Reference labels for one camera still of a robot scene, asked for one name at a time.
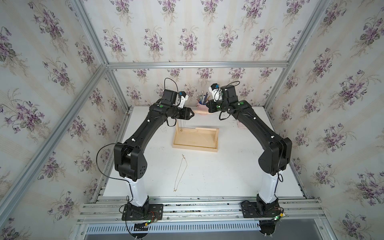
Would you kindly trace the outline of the wooden jewelry display stand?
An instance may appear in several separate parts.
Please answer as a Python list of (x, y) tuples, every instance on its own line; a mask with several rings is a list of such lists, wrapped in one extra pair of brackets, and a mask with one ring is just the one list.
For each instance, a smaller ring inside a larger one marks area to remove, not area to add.
[(191, 120), (177, 120), (172, 147), (175, 149), (218, 152), (219, 125), (213, 114), (200, 115), (193, 107), (195, 116)]

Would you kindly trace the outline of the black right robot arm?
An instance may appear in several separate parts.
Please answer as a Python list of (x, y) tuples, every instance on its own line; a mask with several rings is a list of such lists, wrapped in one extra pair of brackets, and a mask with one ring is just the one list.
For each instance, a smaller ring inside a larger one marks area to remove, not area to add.
[(264, 171), (261, 190), (255, 203), (244, 201), (245, 216), (255, 215), (271, 218), (272, 222), (279, 221), (284, 216), (284, 210), (279, 205), (277, 188), (284, 181), (282, 172), (290, 163), (292, 141), (268, 127), (247, 101), (240, 101), (234, 85), (220, 87), (219, 84), (212, 84), (209, 92), (213, 97), (206, 103), (209, 113), (228, 113), (234, 117), (253, 134), (264, 150), (258, 160)]

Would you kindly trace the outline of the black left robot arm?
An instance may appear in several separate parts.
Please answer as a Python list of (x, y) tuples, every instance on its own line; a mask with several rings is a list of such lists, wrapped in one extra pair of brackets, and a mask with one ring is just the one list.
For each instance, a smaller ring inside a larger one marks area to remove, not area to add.
[(149, 107), (149, 112), (133, 135), (124, 143), (114, 146), (114, 167), (120, 180), (126, 182), (130, 199), (124, 207), (123, 220), (144, 220), (150, 213), (149, 196), (141, 180), (147, 171), (145, 149), (155, 132), (168, 122), (168, 119), (190, 120), (195, 114), (185, 107), (189, 96), (186, 92), (164, 90), (161, 99)]

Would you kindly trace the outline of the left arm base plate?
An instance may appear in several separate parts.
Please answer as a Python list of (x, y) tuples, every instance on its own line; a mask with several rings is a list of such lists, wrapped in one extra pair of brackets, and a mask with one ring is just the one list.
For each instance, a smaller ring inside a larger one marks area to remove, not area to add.
[(136, 207), (128, 203), (124, 205), (122, 221), (161, 220), (163, 210), (163, 204), (144, 204), (142, 207)]

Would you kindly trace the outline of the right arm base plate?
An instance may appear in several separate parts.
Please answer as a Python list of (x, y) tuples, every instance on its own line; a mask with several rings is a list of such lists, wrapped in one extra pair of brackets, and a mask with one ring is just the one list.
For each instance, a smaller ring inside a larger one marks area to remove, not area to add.
[(265, 204), (263, 201), (243, 201), (241, 209), (244, 218), (269, 218), (277, 221), (284, 216), (284, 209), (280, 207), (278, 200), (269, 204)]

